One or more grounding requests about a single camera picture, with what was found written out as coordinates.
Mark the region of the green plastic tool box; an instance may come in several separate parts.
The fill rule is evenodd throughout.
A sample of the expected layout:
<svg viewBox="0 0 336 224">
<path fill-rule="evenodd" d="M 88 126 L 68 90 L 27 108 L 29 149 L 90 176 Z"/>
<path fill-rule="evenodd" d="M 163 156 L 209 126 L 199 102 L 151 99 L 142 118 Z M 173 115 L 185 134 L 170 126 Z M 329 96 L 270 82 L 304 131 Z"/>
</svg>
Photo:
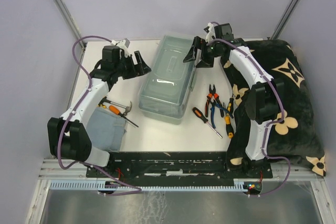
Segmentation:
<svg viewBox="0 0 336 224">
<path fill-rule="evenodd" d="M 160 40 L 152 71 L 139 93 L 139 109 L 149 118 L 180 124 L 196 79 L 192 62 L 184 63 L 193 36 L 170 33 Z"/>
</svg>

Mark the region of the black handled claw hammer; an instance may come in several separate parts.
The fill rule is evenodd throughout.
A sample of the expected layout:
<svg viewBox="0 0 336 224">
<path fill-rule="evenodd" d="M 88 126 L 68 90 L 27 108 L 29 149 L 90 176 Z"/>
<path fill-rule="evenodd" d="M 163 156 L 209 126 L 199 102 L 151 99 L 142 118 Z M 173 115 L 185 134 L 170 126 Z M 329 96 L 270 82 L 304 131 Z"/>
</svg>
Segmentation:
<svg viewBox="0 0 336 224">
<path fill-rule="evenodd" d="M 122 108 L 124 109 L 124 112 L 123 114 L 126 116 L 132 109 L 132 102 L 130 102 L 130 104 L 128 106 L 126 105 L 123 105 L 123 104 L 119 104 L 117 102 L 113 102 L 113 101 L 110 101 L 108 100 L 106 97 L 104 97 L 99 103 L 104 103 L 106 106 L 107 104 L 110 104 L 110 105 L 113 105 L 113 106 L 116 106 L 116 107 L 119 107 L 119 108 Z"/>
</svg>

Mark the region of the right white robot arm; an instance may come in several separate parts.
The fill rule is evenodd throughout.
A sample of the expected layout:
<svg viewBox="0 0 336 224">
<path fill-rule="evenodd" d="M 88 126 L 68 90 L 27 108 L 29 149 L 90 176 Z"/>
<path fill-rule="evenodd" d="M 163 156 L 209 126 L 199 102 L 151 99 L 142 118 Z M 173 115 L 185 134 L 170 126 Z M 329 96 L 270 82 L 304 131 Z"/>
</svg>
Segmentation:
<svg viewBox="0 0 336 224">
<path fill-rule="evenodd" d="M 271 126 L 279 122 L 277 115 L 284 113 L 284 83 L 257 62 L 243 39 L 234 37 L 229 23 L 210 22 L 204 30 L 205 38 L 194 37 L 183 61 L 193 62 L 196 68 L 211 68 L 216 57 L 227 59 L 248 84 L 245 111 L 250 119 L 250 133 L 245 152 L 249 159 L 242 162 L 241 172 L 254 177 L 260 171 L 257 161 L 267 157 Z"/>
</svg>

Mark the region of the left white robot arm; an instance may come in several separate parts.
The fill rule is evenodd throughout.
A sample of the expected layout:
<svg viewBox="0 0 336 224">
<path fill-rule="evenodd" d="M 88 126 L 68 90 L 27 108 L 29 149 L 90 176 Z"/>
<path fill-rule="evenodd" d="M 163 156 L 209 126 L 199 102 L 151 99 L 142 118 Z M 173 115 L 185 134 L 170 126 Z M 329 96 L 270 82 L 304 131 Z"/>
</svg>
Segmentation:
<svg viewBox="0 0 336 224">
<path fill-rule="evenodd" d="M 51 155 L 96 165 L 103 176 L 112 176 L 116 171 L 116 164 L 109 160 L 110 154 L 107 151 L 93 146 L 86 130 L 87 124 L 98 103 L 119 78 L 132 79 L 149 72 L 151 68 L 139 51 L 128 54 L 125 47 L 104 46 L 102 58 L 88 74 L 88 84 L 75 105 L 47 123 Z"/>
</svg>

